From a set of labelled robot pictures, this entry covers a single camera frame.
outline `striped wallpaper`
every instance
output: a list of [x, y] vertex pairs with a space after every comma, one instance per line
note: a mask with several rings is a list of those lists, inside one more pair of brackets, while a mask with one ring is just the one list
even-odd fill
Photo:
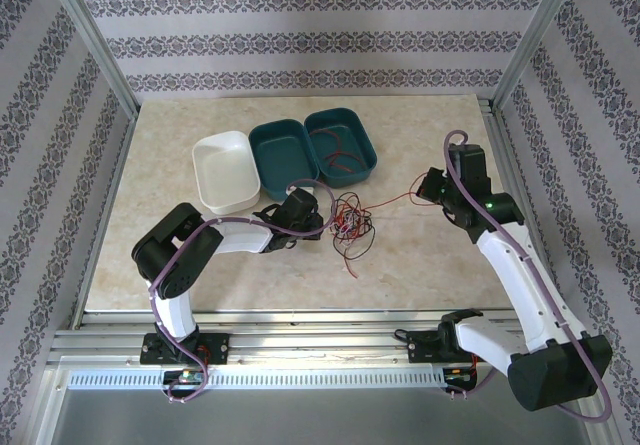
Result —
[[623, 443], [640, 443], [639, 0], [565, 0], [504, 108], [555, 281], [590, 333]]
[[540, 0], [85, 0], [140, 100], [475, 92]]
[[23, 443], [128, 119], [59, 0], [0, 0], [0, 443]]

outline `tangled wires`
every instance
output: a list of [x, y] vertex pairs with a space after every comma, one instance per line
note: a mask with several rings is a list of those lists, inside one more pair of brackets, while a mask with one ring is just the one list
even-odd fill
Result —
[[[360, 197], [355, 192], [346, 192], [336, 199], [336, 217], [330, 229], [333, 234], [333, 248], [344, 259], [347, 270], [353, 278], [358, 278], [349, 262], [362, 257], [371, 250], [376, 238], [376, 227], [371, 220], [371, 212], [362, 208]], [[370, 235], [366, 248], [360, 253], [350, 255], [356, 240]]]

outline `aluminum frame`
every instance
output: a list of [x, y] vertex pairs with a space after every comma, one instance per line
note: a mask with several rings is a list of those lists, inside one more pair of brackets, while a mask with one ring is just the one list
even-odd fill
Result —
[[524, 181], [522, 180], [522, 176], [517, 172], [518, 167], [515, 153], [506, 136], [506, 127], [502, 119], [502, 112], [498, 110], [495, 113], [483, 113], [483, 118], [504, 191], [509, 193], [518, 204], [529, 228], [529, 236], [531, 237], [533, 247], [542, 264], [547, 270], [550, 270], [542, 236], [536, 225], [533, 208], [531, 208]]
[[[196, 314], [202, 330], [232, 334], [226, 367], [242, 370], [353, 370], [406, 371], [407, 350], [393, 338], [397, 328], [435, 329], [443, 314], [452, 310], [390, 311], [230, 311]], [[483, 310], [505, 330], [520, 334], [520, 324], [510, 309]], [[47, 444], [55, 433], [70, 378], [76, 371], [162, 370], [176, 367], [142, 367], [140, 346], [153, 330], [150, 312], [87, 314], [79, 330], [56, 333], [33, 411], [28, 443]], [[488, 366], [480, 370], [484, 374]], [[599, 399], [581, 400], [583, 413], [597, 414]], [[593, 444], [621, 444], [615, 426], [585, 425]]]
[[100, 66], [116, 97], [124, 107], [129, 119], [135, 120], [140, 111], [140, 103], [135, 97], [129, 82], [116, 63], [100, 29], [91, 16], [84, 0], [60, 0], [71, 16], [74, 25], [87, 48]]
[[525, 31], [520, 44], [513, 57], [509, 61], [506, 70], [498, 82], [496, 91], [493, 94], [493, 106], [495, 110], [502, 110], [509, 100], [511, 91], [516, 86], [520, 75], [533, 56], [547, 27], [558, 12], [563, 0], [542, 0], [538, 6], [527, 30]]
[[76, 302], [76, 308], [73, 310], [73, 315], [71, 317], [71, 323], [69, 324], [70, 328], [79, 329], [82, 324], [82, 317], [84, 315], [84, 308], [87, 304], [87, 299], [89, 298], [89, 290], [91, 288], [91, 282], [93, 281], [93, 276], [96, 271], [96, 266], [98, 265], [98, 258], [100, 256], [100, 251], [102, 250], [102, 243], [104, 242], [104, 237], [107, 233], [107, 226], [109, 225], [109, 219], [111, 218], [111, 212], [113, 211], [113, 206], [116, 202], [116, 195], [118, 193], [118, 187], [120, 186], [120, 180], [122, 179], [122, 173], [124, 172], [124, 166], [127, 161], [127, 156], [129, 155], [129, 147], [131, 146], [131, 142], [133, 141], [133, 134], [135, 132], [137, 123], [137, 117], [132, 118], [127, 124], [127, 131], [124, 137], [124, 143], [122, 146], [122, 150], [120, 151], [120, 156], [118, 157], [118, 162], [116, 163], [115, 172], [113, 175], [113, 179], [111, 180], [111, 184], [109, 185], [109, 190], [107, 191], [107, 200], [105, 202], [104, 211], [102, 216], [100, 217], [100, 223], [98, 223], [98, 232], [96, 234], [96, 241], [91, 248], [91, 252], [89, 254], [89, 260], [87, 261], [87, 270], [82, 279], [82, 283], [80, 284], [80, 291], [78, 292], [78, 301]]

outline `beige tile surface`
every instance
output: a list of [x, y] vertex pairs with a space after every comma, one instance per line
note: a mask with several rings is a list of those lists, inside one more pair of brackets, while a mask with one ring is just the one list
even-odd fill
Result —
[[[454, 128], [467, 130], [471, 142], [483, 146], [494, 189], [500, 189], [474, 95], [148, 101], [138, 120], [87, 309], [148, 308], [131, 249], [179, 202], [205, 211], [191, 159], [198, 140], [226, 130], [248, 134], [256, 125], [282, 118], [302, 122], [313, 112], [335, 107], [359, 115], [378, 154], [371, 177], [350, 188], [366, 205], [406, 192], [430, 166], [443, 168], [442, 140]], [[321, 191], [317, 195], [326, 217], [328, 200]], [[263, 194], [254, 210], [269, 203]], [[357, 280], [325, 234], [320, 242], [300, 242], [290, 251], [214, 257], [191, 289], [194, 309], [509, 306], [488, 262], [438, 207], [417, 207], [402, 199], [374, 209], [373, 220], [375, 244], [352, 262]]]

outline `purple tube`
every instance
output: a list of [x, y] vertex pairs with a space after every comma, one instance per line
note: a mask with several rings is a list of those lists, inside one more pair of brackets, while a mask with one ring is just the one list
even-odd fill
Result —
[[[476, 211], [480, 215], [482, 215], [496, 229], [496, 231], [498, 233], [500, 233], [503, 236], [503, 238], [509, 243], [509, 245], [511, 245], [513, 247], [513, 249], [516, 251], [516, 253], [520, 257], [520, 259], [527, 265], [527, 267], [529, 268], [529, 271], [531, 272], [531, 274], [533, 275], [533, 278], [536, 281], [536, 284], [537, 284], [538, 288], [540, 289], [540, 292], [542, 293], [542, 296], [544, 297], [545, 301], [549, 305], [549, 308], [551, 308], [553, 316], [556, 318], [556, 320], [560, 324], [560, 327], [562, 328], [564, 333], [567, 335], [567, 337], [569, 338], [569, 340], [571, 341], [573, 346], [576, 347], [576, 351], [578, 352], [578, 355], [580, 356], [580, 358], [584, 362], [585, 367], [587, 367], [587, 370], [589, 371], [589, 373], [593, 377], [593, 380], [595, 381], [596, 385], [598, 386], [598, 389], [600, 390], [600, 393], [602, 394], [602, 399], [604, 401], [604, 411], [602, 412], [601, 415], [599, 415], [597, 417], [587, 417], [585, 415], [581, 415], [581, 414], [579, 414], [577, 412], [574, 412], [573, 410], [568, 409], [564, 405], [558, 405], [558, 408], [560, 410], [562, 410], [564, 413], [566, 413], [567, 415], [570, 415], [570, 416], [572, 416], [574, 418], [578, 418], [578, 419], [583, 420], [585, 422], [601, 423], [601, 422], [607, 421], [609, 419], [609, 417], [611, 417], [611, 412], [612, 412], [611, 397], [609, 396], [609, 392], [607, 390], [607, 387], [605, 386], [604, 382], [602, 381], [602, 378], [600, 378], [600, 374], [596, 370], [596, 367], [593, 365], [593, 363], [591, 362], [591, 360], [587, 356], [587, 353], [584, 351], [584, 348], [582, 348], [582, 345], [580, 345], [580, 342], [578, 342], [578, 339], [576, 338], [576, 336], [573, 334], [573, 332], [571, 331], [571, 329], [567, 325], [564, 317], [562, 316], [562, 312], [560, 311], [560, 308], [558, 307], [556, 302], [553, 300], [553, 297], [551, 296], [551, 293], [547, 289], [547, 287], [546, 287], [546, 285], [544, 283], [544, 280], [542, 279], [542, 276], [540, 275], [540, 272], [538, 271], [538, 269], [536, 268], [535, 264], [533, 263], [533, 260], [531, 259], [529, 254], [525, 251], [525, 249], [522, 248], [520, 246], [520, 244], [509, 234], [509, 232], [507, 232], [505, 230], [505, 228], [502, 225], [500, 225], [497, 222], [497, 220], [494, 219], [491, 216], [491, 214], [489, 214], [489, 212], [487, 212], [482, 207], [482, 205], [480, 205], [471, 196], [471, 194], [467, 191], [467, 189], [464, 188], [464, 185], [462, 184], [462, 181], [460, 180], [460, 177], [456, 173], [456, 170], [455, 170], [455, 168], [453, 166], [453, 163], [451, 162], [451, 157], [449, 156], [449, 143], [451, 141], [451, 137], [453, 137], [454, 135], [462, 135], [462, 137], [463, 137], [462, 143], [463, 144], [467, 143], [467, 140], [469, 138], [469, 136], [467, 135], [467, 132], [465, 132], [463, 130], [452, 130], [445, 137], [443, 151], [444, 151], [444, 159], [445, 159], [445, 162], [447, 164], [447, 172], [448, 172], [449, 176], [453, 179], [454, 183], [458, 187], [458, 190], [460, 190], [460, 193], [462, 193], [462, 195], [467, 200], [467, 202], [469, 202], [469, 204], [473, 208], [475, 208]], [[492, 377], [491, 374], [487, 375], [485, 380], [483, 380], [483, 382], [480, 385], [484, 386], [486, 384], [486, 382], [491, 377]]]
[[[287, 230], [285, 228], [277, 227], [275, 225], [271, 225], [271, 224], [265, 223], [265, 222], [260, 221], [260, 220], [253, 220], [251, 218], [222, 217], [222, 218], [214, 218], [212, 220], [208, 220], [208, 221], [204, 222], [202, 225], [200, 225], [198, 228], [196, 228], [191, 235], [189, 235], [189, 237], [184, 241], [182, 246], [176, 251], [176, 253], [173, 255], [173, 257], [171, 257], [171, 259], [167, 262], [165, 267], [162, 269], [162, 271], [158, 274], [156, 279], [153, 281], [153, 283], [149, 287], [149, 301], [151, 303], [151, 311], [153, 312], [153, 316], [155, 317], [156, 322], [158, 323], [158, 328], [164, 334], [164, 336], [167, 337], [167, 340], [169, 340], [174, 347], [176, 347], [178, 350], [180, 350], [182, 353], [184, 353], [191, 360], [196, 362], [198, 364], [198, 366], [202, 369], [202, 375], [203, 375], [202, 376], [202, 383], [200, 384], [200, 386], [197, 389], [195, 389], [193, 391], [193, 393], [191, 393], [187, 397], [181, 398], [180, 399], [181, 403], [186, 403], [186, 402], [188, 402], [190, 400], [193, 400], [194, 398], [196, 398], [198, 395], [200, 395], [204, 391], [205, 387], [207, 386], [207, 382], [209, 381], [209, 370], [208, 370], [208, 367], [205, 365], [205, 363], [202, 360], [200, 360], [197, 355], [191, 353], [184, 346], [182, 346], [182, 344], [180, 344], [180, 342], [178, 342], [175, 339], [175, 337], [173, 337], [169, 333], [169, 330], [167, 330], [167, 328], [162, 323], [162, 319], [160, 318], [160, 314], [158, 313], [158, 308], [156, 307], [156, 303], [155, 303], [155, 300], [154, 300], [154, 298], [156, 297], [156, 292], [158, 290], [158, 286], [160, 286], [160, 284], [166, 278], [166, 276], [169, 274], [169, 272], [171, 271], [171, 269], [173, 268], [175, 263], [178, 261], [180, 256], [189, 247], [189, 245], [191, 243], [193, 243], [193, 241], [200, 234], [200, 232], [202, 232], [202, 230], [204, 230], [205, 228], [207, 228], [207, 227], [209, 227], [211, 225], [215, 225], [217, 223], [224, 223], [224, 222], [249, 223], [249, 224], [257, 225], [257, 226], [260, 226], [260, 227], [265, 227], [265, 228], [270, 228], [272, 230], [277, 230], [279, 232], [284, 232], [284, 233], [287, 233], [287, 234], [292, 235], [294, 237], [309, 237], [309, 236], [312, 236], [312, 235], [316, 235], [316, 234], [324, 231], [325, 229], [329, 228], [331, 226], [331, 224], [333, 223], [333, 219], [336, 216], [336, 200], [335, 200], [335, 198], [333, 196], [333, 192], [331, 192], [331, 189], [328, 186], [326, 186], [324, 183], [321, 183], [321, 182], [318, 182], [318, 181], [312, 180], [312, 179], [296, 180], [295, 182], [292, 182], [289, 185], [288, 188], [291, 188], [293, 185], [301, 183], [301, 182], [312, 182], [312, 183], [314, 183], [316, 185], [321, 186], [322, 188], [324, 188], [327, 191], [327, 193], [329, 194], [329, 197], [331, 198], [331, 215], [329, 215], [329, 218], [327, 219], [326, 223], [322, 227], [318, 228], [317, 230], [312, 230], [310, 232], [297, 232], [297, 231], [294, 231], [294, 230]], [[169, 401], [175, 400], [175, 398], [171, 394], [171, 387], [169, 387], [169, 389], [167, 390], [167, 395], [169, 396]]]

